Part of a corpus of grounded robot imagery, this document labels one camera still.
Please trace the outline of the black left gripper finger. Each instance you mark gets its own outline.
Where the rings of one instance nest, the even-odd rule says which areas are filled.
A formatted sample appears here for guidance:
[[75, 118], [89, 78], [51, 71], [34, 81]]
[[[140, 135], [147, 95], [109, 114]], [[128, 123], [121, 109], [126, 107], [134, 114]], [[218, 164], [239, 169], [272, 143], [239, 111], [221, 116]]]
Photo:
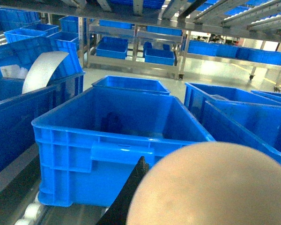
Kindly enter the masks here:
[[146, 163], [145, 157], [141, 156], [118, 196], [109, 209], [105, 212], [105, 214], [96, 223], [97, 225], [126, 224], [127, 214], [133, 195], [148, 171], [149, 164]]

